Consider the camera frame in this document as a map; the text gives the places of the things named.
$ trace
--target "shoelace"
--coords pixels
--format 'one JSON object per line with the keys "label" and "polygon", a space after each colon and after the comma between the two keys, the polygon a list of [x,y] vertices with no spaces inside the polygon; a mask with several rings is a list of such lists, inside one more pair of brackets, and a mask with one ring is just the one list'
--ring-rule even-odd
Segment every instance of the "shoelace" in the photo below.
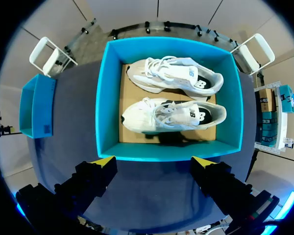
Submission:
{"label": "shoelace", "polygon": [[161,74],[159,70],[161,68],[169,68],[171,64],[176,63],[175,61],[166,61],[169,59],[174,59],[175,56],[165,56],[162,59],[153,59],[151,57],[147,58],[145,61],[145,70],[143,71],[146,77],[152,78],[153,76],[158,76],[163,80],[168,82],[174,81],[172,78],[166,77],[164,74]]}
{"label": "shoelace", "polygon": [[169,114],[169,113],[172,113],[174,110],[176,110],[176,108],[170,108],[170,107],[167,107],[165,108],[164,106],[166,105],[169,105],[169,106],[172,106],[173,104],[175,104],[174,102],[172,104],[160,104],[158,106],[156,106],[156,103],[154,101],[152,101],[149,97],[145,97],[143,98],[143,100],[139,103],[139,106],[138,108],[142,109],[142,110],[145,110],[149,113],[151,113],[150,117],[150,125],[152,125],[152,123],[154,122],[154,120],[160,124],[160,125],[164,125],[166,127],[173,127],[171,125],[167,125],[165,124],[166,123],[170,123],[170,118],[167,117],[165,118],[164,120],[159,120],[159,118],[157,118],[156,114],[160,114],[160,113],[163,113],[163,114]]}

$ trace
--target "blue light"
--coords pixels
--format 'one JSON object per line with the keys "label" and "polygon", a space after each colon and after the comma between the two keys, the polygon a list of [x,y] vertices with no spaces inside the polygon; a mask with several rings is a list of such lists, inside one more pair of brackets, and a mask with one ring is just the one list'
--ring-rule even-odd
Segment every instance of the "blue light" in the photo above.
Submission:
{"label": "blue light", "polygon": [[20,204],[17,204],[16,208],[19,210],[19,212],[22,214],[22,216],[25,216],[25,213],[24,213],[24,211],[22,210]]}
{"label": "blue light", "polygon": [[[286,200],[284,206],[279,211],[274,219],[284,219],[285,216],[289,213],[290,209],[294,204],[294,191],[291,192],[289,198]],[[276,226],[266,226],[264,232],[261,235],[269,235],[275,230]]]}
{"label": "blue light", "polygon": [[25,213],[24,213],[24,211],[22,210],[20,204],[18,204],[18,205],[16,206],[16,208],[19,210],[19,212],[20,212],[23,216],[25,216]]}

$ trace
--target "white sneaker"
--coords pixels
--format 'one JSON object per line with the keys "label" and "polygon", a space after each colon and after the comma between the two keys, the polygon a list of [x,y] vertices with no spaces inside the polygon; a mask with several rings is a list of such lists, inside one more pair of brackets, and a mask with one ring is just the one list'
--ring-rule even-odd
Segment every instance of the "white sneaker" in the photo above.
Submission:
{"label": "white sneaker", "polygon": [[122,124],[137,133],[205,130],[223,122],[226,109],[205,101],[171,101],[144,98],[128,107]]}
{"label": "white sneaker", "polygon": [[145,91],[159,93],[165,88],[182,89],[193,99],[213,95],[223,85],[220,73],[201,66],[192,58],[147,58],[131,64],[126,72],[129,79]]}

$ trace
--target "yellow tape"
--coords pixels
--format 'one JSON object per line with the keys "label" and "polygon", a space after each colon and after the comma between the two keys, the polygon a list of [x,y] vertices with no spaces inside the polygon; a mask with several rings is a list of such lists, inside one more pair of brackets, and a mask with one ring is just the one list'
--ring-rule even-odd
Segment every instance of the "yellow tape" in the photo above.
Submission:
{"label": "yellow tape", "polygon": [[195,156],[192,156],[192,158],[194,158],[196,161],[198,161],[199,164],[201,164],[204,168],[207,165],[210,165],[210,164],[217,164],[217,163],[214,163],[212,161],[209,161],[209,160],[206,160],[206,159],[203,159],[203,158],[199,158],[199,157],[195,157]]}
{"label": "yellow tape", "polygon": [[96,163],[96,164],[100,165],[101,168],[103,168],[103,166],[106,165],[113,157],[115,157],[115,156],[111,156],[111,157],[108,157],[108,158],[103,158],[103,159],[100,159],[100,160],[97,160],[97,161],[93,161],[91,163]]}

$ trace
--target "shoe logo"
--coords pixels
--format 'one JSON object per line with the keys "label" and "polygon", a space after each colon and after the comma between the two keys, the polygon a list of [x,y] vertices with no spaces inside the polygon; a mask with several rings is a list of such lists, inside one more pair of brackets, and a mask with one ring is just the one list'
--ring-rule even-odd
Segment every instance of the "shoe logo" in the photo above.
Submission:
{"label": "shoe logo", "polygon": [[194,70],[190,68],[190,76],[194,77]]}
{"label": "shoe logo", "polygon": [[206,113],[199,112],[199,121],[204,121],[205,120],[205,116],[206,116]]}
{"label": "shoe logo", "polygon": [[190,115],[191,117],[195,118],[195,110],[194,109],[190,109]]}
{"label": "shoe logo", "polygon": [[205,86],[206,86],[206,82],[205,81],[203,81],[203,80],[199,80],[198,82],[196,82],[195,83],[195,87],[197,87],[197,88],[201,88],[201,89],[204,89],[205,88]]}

